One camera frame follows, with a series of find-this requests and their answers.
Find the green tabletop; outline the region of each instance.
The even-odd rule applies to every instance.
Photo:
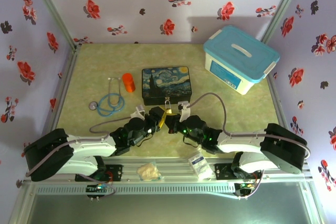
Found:
[[[206,92],[217,93],[227,109],[227,130],[251,132],[265,129],[268,123],[277,123],[277,117],[266,79],[255,84],[246,95],[241,95],[204,68],[205,53],[202,45],[193,44],[84,44],[76,61],[69,89],[57,127],[66,133],[78,136],[92,136],[89,128],[95,124],[123,118],[143,104],[141,96],[141,70],[155,67],[189,67],[193,94],[191,102]],[[123,84],[121,95],[125,107],[108,118],[91,111],[91,101],[99,101],[108,93],[108,77],[121,77],[129,72],[133,75],[136,90],[128,93]],[[117,82],[111,92],[117,92]],[[153,106],[145,106],[146,112]],[[207,96],[192,107],[209,127],[221,129],[223,109],[216,97]],[[102,130],[114,131],[128,121],[107,124]],[[164,125],[152,139],[141,147],[132,147],[123,156],[138,157],[189,157],[197,149],[185,145],[180,134],[168,134]],[[214,156],[202,151],[205,156]],[[218,157],[233,157],[234,154],[218,154]]]

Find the plastic storage box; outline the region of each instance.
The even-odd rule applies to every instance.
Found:
[[[204,44],[205,68],[240,94],[246,94],[275,67],[279,53],[239,30],[226,26]]]

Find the glass panel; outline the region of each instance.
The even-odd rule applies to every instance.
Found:
[[[31,224],[310,223],[298,183],[262,184],[248,200],[214,195],[36,196]]]

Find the stethoscope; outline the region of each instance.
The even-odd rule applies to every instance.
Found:
[[[125,105],[125,100],[124,98],[121,96],[120,94],[120,81],[121,81],[121,78],[118,78],[118,77],[112,77],[112,78],[108,78],[109,80],[109,91],[108,91],[108,94],[103,96],[100,101],[97,103],[96,101],[93,101],[93,102],[90,102],[89,104],[89,109],[90,110],[97,110],[98,114],[100,116],[111,116],[113,115],[114,113],[117,113],[119,111],[121,111],[123,108],[124,108],[124,105]],[[117,80],[118,81],[118,88],[119,88],[119,93],[110,93],[110,88],[111,88],[111,81],[112,80]],[[110,101],[110,97],[113,96],[113,95],[117,95],[119,98],[118,98],[118,102],[113,104],[111,103]],[[110,109],[103,109],[101,107],[101,104],[102,102],[106,99],[107,99],[107,104],[108,106],[110,107]]]

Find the floral wallpaper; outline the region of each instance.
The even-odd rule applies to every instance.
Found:
[[[280,61],[271,73],[289,129],[305,138],[319,198],[336,223],[336,5],[292,0],[269,45]]]
[[[280,1],[52,0],[76,45],[204,43],[230,24],[261,39]]]
[[[70,46],[42,0],[0,2],[0,222],[8,223],[27,171],[23,149],[57,106]]]

